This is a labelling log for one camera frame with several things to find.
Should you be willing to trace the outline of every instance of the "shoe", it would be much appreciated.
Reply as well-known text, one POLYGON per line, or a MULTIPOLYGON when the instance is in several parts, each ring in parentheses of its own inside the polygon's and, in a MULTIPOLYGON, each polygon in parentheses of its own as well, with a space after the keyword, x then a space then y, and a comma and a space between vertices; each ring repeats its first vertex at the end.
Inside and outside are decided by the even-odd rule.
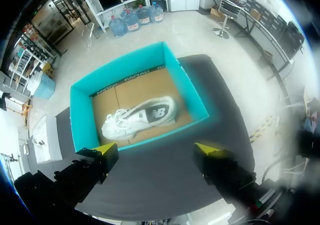
POLYGON ((133 139, 138 131, 174 124, 176 113, 177 105, 171 97, 153 98, 134 108, 108 114, 101 128, 102 135, 110 140, 133 139))

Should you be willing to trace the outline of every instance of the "water jug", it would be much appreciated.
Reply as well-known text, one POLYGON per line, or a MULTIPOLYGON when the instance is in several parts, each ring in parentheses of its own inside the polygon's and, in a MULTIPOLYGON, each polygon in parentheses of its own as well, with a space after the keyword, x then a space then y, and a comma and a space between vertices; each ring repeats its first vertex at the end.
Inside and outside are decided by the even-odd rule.
POLYGON ((109 22, 109 28, 111 29, 113 35, 116 38, 122 37, 127 32, 124 21, 119 17, 116 18, 115 16, 111 16, 111 21, 109 22))
POLYGON ((126 10, 126 16, 124 17, 124 22, 129 32, 135 32, 140 28, 137 14, 135 12, 131 12, 130 10, 126 10))
POLYGON ((152 6, 150 7, 150 18, 152 22, 162 22, 164 19, 164 10, 160 5, 157 5, 156 2, 152 2, 152 6))
POLYGON ((139 5, 139 8, 135 11, 141 25, 147 25, 150 23, 150 9, 146 6, 139 5))

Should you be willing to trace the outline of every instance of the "chair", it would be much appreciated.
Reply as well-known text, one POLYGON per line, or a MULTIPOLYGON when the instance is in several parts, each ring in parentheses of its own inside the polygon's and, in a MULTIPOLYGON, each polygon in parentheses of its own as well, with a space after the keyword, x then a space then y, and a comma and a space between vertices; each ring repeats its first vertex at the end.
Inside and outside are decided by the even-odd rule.
POLYGON ((227 20, 236 19, 240 13, 240 7, 226 0, 221 0, 219 6, 219 12, 224 14, 224 21, 222 24, 222 28, 214 28, 213 32, 221 38, 229 39, 229 34, 225 31, 227 20))

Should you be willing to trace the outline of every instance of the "white container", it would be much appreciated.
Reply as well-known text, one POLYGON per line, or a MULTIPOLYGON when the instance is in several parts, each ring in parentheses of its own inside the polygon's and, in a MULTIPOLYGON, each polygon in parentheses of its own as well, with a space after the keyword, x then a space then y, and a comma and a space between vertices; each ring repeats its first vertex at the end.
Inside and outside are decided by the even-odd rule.
POLYGON ((32 142, 38 164, 62 160, 55 116, 45 115, 40 119, 33 129, 32 142))

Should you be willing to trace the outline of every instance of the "black mat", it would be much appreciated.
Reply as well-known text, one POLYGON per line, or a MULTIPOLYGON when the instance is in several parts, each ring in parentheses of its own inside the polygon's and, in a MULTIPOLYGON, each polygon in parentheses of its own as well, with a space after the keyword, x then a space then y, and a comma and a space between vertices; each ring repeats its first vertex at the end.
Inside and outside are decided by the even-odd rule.
MULTIPOLYGON (((179 61, 199 95, 216 105, 219 122, 208 119, 196 128, 119 152, 107 180, 93 188, 77 205, 78 210, 121 221, 147 221, 186 214, 221 199, 193 162, 194 142, 220 143, 236 154, 240 165, 254 170, 253 151, 240 110, 211 59, 194 55, 179 61)), ((33 173, 45 170, 48 176, 75 158, 69 109, 57 116, 57 128, 63 160, 41 168, 31 162, 33 173)))

